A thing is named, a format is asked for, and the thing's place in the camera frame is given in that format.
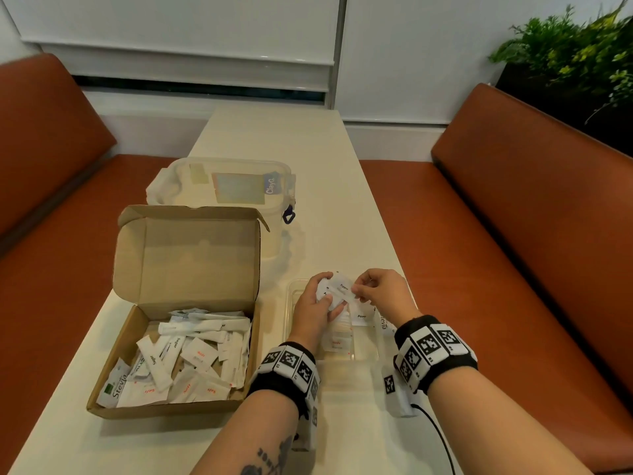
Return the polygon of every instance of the tattoo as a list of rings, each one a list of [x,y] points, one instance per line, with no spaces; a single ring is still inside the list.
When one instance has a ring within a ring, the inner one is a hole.
[[[257,457],[263,462],[263,466],[247,465],[242,469],[241,475],[282,475],[286,463],[288,462],[288,454],[292,445],[292,436],[286,438],[279,444],[279,459],[274,463],[270,456],[264,452],[263,448],[257,451]]]

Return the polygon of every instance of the forearm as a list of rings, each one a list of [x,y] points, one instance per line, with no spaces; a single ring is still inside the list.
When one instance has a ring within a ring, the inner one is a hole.
[[[253,393],[207,448],[192,475],[280,474],[298,420],[296,405],[285,395],[270,390]]]
[[[429,401],[466,475],[590,474],[523,408],[470,367],[440,375]]]

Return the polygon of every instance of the brown leather bench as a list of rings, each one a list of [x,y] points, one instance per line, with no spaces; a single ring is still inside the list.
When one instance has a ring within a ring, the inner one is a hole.
[[[633,160],[486,85],[432,153],[444,175],[361,162],[421,311],[592,471],[630,470]]]
[[[52,55],[0,66],[0,106],[0,241],[70,191],[0,256],[6,473],[111,289],[118,215],[145,203],[146,186],[173,159],[103,158],[116,140]],[[24,353],[29,339],[36,344]]]

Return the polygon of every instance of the cardboard box lid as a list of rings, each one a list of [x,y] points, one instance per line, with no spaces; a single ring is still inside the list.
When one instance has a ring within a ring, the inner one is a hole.
[[[119,216],[113,288],[150,319],[181,308],[248,310],[259,290],[253,208],[132,205]]]

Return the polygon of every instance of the hand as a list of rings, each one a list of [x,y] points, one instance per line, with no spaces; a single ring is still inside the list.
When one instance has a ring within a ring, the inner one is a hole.
[[[324,278],[332,278],[333,275],[331,271],[324,271],[313,276],[294,306],[288,341],[302,344],[313,355],[328,322],[338,317],[347,304],[343,302],[333,311],[328,311],[332,304],[332,295],[325,295],[321,301],[317,301],[318,283]]]
[[[407,281],[395,270],[369,269],[356,279],[352,293],[361,303],[369,300],[396,328],[420,316]]]

